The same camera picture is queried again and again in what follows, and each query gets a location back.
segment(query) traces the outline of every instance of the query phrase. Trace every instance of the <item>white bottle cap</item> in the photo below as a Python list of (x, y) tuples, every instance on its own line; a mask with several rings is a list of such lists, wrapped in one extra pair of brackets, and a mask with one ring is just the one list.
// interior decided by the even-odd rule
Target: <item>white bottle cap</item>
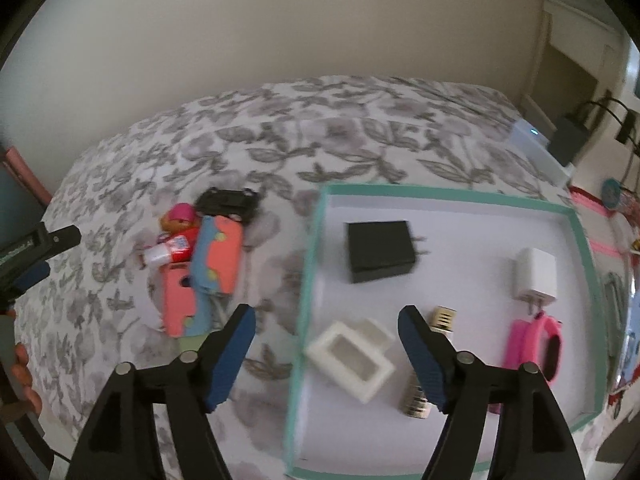
[(142, 259), (146, 266), (160, 267), (171, 263), (171, 253), (165, 244), (158, 244), (145, 249)]

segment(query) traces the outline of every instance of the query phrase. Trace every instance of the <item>white 3d printed object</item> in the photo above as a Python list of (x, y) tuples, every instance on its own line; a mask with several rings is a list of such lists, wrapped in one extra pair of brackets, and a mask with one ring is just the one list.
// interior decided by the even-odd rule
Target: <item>white 3d printed object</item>
[(369, 402), (396, 369), (384, 352), (393, 335), (364, 319), (350, 328), (334, 322), (305, 349), (320, 371), (363, 404)]

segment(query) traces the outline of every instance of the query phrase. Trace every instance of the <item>floral bedspread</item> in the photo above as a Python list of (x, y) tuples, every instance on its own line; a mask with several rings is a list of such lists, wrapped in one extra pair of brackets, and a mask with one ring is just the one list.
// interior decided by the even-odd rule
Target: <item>floral bedspread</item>
[[(231, 474), (283, 477), (287, 405), (308, 223), (330, 180), (463, 187), (569, 203), (567, 192), (506, 143), (519, 118), (500, 92), (417, 79), (327, 76), (230, 91), (134, 124), (86, 150), (44, 221), (82, 243), (52, 259), (18, 303), (17, 339), (34, 387), (77, 438), (114, 366), (161, 365), (178, 343), (135, 308), (135, 248), (158, 218), (207, 187), (252, 187), (262, 209), (246, 231), (234, 301), (258, 311), (258, 334), (229, 401), (209, 416)], [(162, 459), (180, 471), (166, 412)]]

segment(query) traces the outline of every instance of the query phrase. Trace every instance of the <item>pink helmet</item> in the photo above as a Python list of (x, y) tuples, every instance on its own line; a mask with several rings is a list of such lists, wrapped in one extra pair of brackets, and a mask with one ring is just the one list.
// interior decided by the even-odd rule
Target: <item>pink helmet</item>
[(167, 213), (167, 219), (169, 220), (184, 220), (187, 222), (193, 222), (196, 218), (196, 209), (186, 202), (180, 202), (171, 208), (171, 211)]

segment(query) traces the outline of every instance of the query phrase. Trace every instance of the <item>white charger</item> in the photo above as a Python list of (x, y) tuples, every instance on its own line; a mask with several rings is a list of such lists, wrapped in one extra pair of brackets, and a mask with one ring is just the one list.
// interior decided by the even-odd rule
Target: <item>white charger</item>
[(521, 250), (516, 260), (514, 298), (544, 307), (557, 296), (556, 257), (533, 247)]

